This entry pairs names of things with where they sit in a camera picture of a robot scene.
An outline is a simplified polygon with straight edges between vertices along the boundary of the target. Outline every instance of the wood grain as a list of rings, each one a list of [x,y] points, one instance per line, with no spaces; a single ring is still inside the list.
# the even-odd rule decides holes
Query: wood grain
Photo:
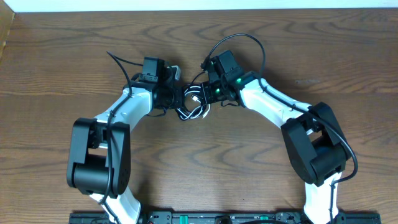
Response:
[[[3,0],[0,0],[0,60],[3,48],[6,46],[7,36],[13,20],[14,12]]]
[[[357,153],[359,173],[339,185],[338,206],[396,223],[397,18],[396,9],[18,14],[0,66],[0,222],[65,223],[74,210],[100,210],[65,173],[74,120],[104,111],[124,85],[106,50],[135,62],[164,58],[188,82],[219,39],[247,32],[264,42],[269,82],[328,103]],[[246,70],[259,68],[250,40],[225,49]],[[188,122],[173,111],[145,117],[131,148],[129,186],[146,205],[267,211],[305,201],[280,131],[244,108],[214,105]]]

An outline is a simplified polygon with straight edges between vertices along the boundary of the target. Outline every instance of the white wall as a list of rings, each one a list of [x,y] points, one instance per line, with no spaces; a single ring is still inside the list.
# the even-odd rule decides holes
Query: white wall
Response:
[[[398,7],[398,0],[5,0],[14,12]]]

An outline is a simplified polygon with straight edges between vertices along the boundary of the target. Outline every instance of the robotic arm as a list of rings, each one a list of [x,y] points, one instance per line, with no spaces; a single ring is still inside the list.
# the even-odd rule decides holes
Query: robotic arm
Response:
[[[109,109],[93,119],[75,121],[67,169],[68,185],[97,202],[104,202],[101,205],[111,222],[144,222],[140,216],[141,205],[127,187],[131,170],[130,132],[152,109],[176,109],[181,113],[186,93],[192,92],[202,99],[202,106],[224,100],[237,101],[280,128],[290,163],[305,181],[306,216],[315,224],[328,223],[330,216],[334,218],[338,214],[335,184],[351,154],[342,145],[345,137],[331,108],[324,103],[311,106],[296,101],[271,87],[265,79],[258,78],[258,73],[244,73],[229,50],[213,58],[208,56],[201,67],[209,80],[191,91],[193,82],[188,88],[176,86],[175,80],[180,78],[178,66],[166,67],[163,60],[146,57],[142,73],[132,79],[139,80],[125,86],[120,99]],[[322,125],[314,117],[329,125]],[[311,142],[308,135],[320,131],[321,137]],[[111,152],[107,156],[90,154],[88,150],[108,147]],[[331,185],[335,186],[332,197]]]

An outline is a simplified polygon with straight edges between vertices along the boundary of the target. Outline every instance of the wooden table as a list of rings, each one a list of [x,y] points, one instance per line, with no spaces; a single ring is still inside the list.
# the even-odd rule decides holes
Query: wooden table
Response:
[[[246,32],[264,43],[271,85],[333,108],[359,161],[357,176],[339,185],[338,206],[396,223],[397,31],[396,9],[17,14],[0,66],[0,222],[66,223],[72,211],[101,210],[68,187],[66,168],[73,122],[102,113],[125,84],[107,50],[166,59],[190,82],[218,40]],[[226,49],[259,69],[252,40]],[[174,111],[145,117],[131,148],[129,186],[144,205],[268,211],[305,202],[280,130],[248,109],[214,105],[187,122]],[[352,168],[348,161],[345,174]]]

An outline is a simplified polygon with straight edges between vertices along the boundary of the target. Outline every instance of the black and white robotic arm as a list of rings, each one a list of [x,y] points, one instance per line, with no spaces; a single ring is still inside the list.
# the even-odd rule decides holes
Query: black and white robotic arm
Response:
[[[181,120],[188,120],[203,115],[212,103],[229,100],[257,111],[281,129],[290,163],[305,181],[305,214],[315,224],[328,223],[338,214],[336,184],[352,156],[330,107],[299,102],[271,87],[258,73],[245,73],[229,50],[212,58],[210,54],[201,65],[209,80],[198,85],[192,81],[188,86],[175,84],[181,73],[178,66],[146,57],[142,73],[128,81],[110,108],[93,119],[76,120],[67,169],[69,186],[99,202],[111,222],[139,223],[141,205],[128,188],[130,133],[135,125],[153,109],[175,109]],[[186,109],[188,94],[200,102],[200,108]],[[320,131],[321,137],[309,139],[309,134]],[[108,154],[90,154],[89,148],[107,149]]]

